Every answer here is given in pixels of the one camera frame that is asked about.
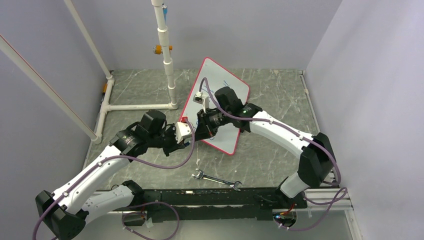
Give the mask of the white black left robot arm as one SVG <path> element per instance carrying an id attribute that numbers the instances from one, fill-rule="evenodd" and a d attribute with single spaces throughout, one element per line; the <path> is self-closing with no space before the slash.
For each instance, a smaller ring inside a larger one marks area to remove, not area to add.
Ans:
<path id="1" fill-rule="evenodd" d="M 140 156 L 148 149 L 161 149 L 169 156 L 194 145 L 187 139 L 195 139 L 194 126 L 188 120 L 168 123 L 163 112 L 149 110 L 141 120 L 117 132 L 99 156 L 73 179 L 53 192 L 43 190 L 36 196 L 39 218 L 32 239 L 37 238 L 41 224 L 56 240 L 71 240 L 87 224 L 110 211 L 139 209 L 144 203 L 144 190 L 132 180 L 100 195 L 95 195 L 95 191 L 122 168 L 140 162 Z"/>

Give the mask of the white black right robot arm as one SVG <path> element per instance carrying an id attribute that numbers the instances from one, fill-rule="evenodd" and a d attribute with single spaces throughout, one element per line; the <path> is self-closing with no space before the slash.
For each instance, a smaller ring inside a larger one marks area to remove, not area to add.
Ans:
<path id="1" fill-rule="evenodd" d="M 216 91 L 214 98 L 198 91 L 193 101 L 202 105 L 197 113 L 196 140 L 212 138 L 220 127 L 232 124 L 241 132 L 254 133 L 273 141 L 299 159 L 297 172 L 283 180 L 275 194 L 276 203 L 282 208 L 289 207 L 295 197 L 306 189 L 319 187 L 334 168 L 336 160 L 325 134 L 313 135 L 297 130 L 253 103 L 242 103 L 228 86 Z"/>

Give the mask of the pink-framed whiteboard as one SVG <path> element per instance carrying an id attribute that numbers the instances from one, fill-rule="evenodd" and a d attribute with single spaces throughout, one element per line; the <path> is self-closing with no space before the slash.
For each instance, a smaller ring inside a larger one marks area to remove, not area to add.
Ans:
<path id="1" fill-rule="evenodd" d="M 213 59 L 204 58 L 180 115 L 181 119 L 187 119 L 195 128 L 198 125 L 197 113 L 202 109 L 202 105 L 194 102 L 194 96 L 204 77 L 208 80 L 212 94 L 223 87 L 230 87 L 242 103 L 246 103 L 250 94 L 250 86 L 246 82 Z M 219 127 L 214 137 L 204 139 L 203 142 L 231 156 L 235 154 L 239 135 L 240 130 L 229 123 Z"/>

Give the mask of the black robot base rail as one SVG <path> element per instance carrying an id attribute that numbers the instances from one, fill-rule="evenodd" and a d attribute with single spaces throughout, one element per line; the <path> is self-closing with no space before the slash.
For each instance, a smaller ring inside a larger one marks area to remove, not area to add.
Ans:
<path id="1" fill-rule="evenodd" d="M 277 212 L 306 209 L 301 194 L 280 196 L 275 187 L 145 189 L 142 199 L 121 211 L 144 211 L 154 223 L 175 220 L 256 219 L 267 221 Z"/>

